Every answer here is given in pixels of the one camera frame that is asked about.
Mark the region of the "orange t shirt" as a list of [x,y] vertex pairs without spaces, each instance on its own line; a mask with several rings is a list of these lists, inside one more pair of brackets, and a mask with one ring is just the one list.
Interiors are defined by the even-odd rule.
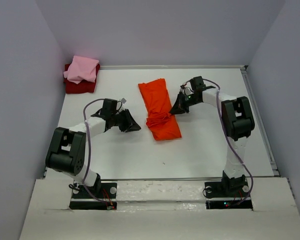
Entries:
[[144,101],[147,118],[146,126],[156,141],[171,141],[182,138],[172,109],[166,80],[159,78],[148,83],[139,83],[139,91]]

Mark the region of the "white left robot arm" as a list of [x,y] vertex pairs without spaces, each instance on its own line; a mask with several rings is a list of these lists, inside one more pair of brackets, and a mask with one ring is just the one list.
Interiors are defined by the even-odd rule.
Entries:
[[141,127],[125,100],[98,98],[83,108],[83,122],[72,127],[57,127],[52,135],[45,166],[71,177],[91,198],[102,189],[101,176],[91,170],[92,138],[117,127],[122,133],[137,132]]

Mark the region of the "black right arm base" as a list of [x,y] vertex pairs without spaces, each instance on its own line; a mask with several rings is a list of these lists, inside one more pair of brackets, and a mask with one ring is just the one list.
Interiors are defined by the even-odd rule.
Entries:
[[209,181],[204,183],[202,194],[205,197],[207,210],[233,210],[233,209],[253,209],[251,197],[248,196],[249,187],[226,193],[219,181]]

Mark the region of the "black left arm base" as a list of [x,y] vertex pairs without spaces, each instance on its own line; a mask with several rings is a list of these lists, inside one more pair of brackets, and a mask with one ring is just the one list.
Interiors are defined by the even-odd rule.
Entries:
[[68,187],[71,189],[69,203],[71,210],[110,211],[117,209],[117,182],[102,181],[99,192],[93,187],[87,187],[87,190],[77,182],[69,184]]

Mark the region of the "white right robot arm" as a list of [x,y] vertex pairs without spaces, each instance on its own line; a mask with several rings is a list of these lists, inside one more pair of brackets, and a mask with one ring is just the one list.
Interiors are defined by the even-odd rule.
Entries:
[[201,76],[193,77],[180,86],[176,101],[170,110],[172,115],[189,113],[190,107],[205,103],[217,109],[218,118],[227,144],[226,163],[220,181],[205,183],[203,195],[207,199],[234,198],[241,201],[250,197],[254,184],[248,183],[248,170],[244,156],[246,144],[255,129],[250,101],[246,96],[231,96],[221,87]]

